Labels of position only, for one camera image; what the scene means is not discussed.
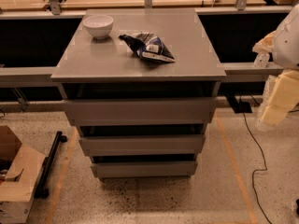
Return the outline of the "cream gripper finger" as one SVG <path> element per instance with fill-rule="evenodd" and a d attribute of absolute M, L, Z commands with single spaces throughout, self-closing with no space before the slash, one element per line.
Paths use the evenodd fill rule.
<path fill-rule="evenodd" d="M 266 132 L 274 129 L 299 103 L 299 72 L 287 70 L 278 77 L 269 76 L 263 90 L 256 127 Z"/>
<path fill-rule="evenodd" d="M 256 53 L 271 53 L 273 50 L 273 39 L 275 36 L 275 31 L 269 33 L 260 41 L 258 41 L 252 48 L 253 52 Z"/>

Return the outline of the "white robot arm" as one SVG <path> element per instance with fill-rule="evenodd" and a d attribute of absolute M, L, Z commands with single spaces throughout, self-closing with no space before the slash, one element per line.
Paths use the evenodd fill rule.
<path fill-rule="evenodd" d="M 270 76 L 264 85 L 256 127 L 260 131 L 274 129 L 299 104 L 299 6 L 295 6 L 277 29 L 256 43 L 254 65 L 265 68 L 269 58 L 283 68 Z"/>

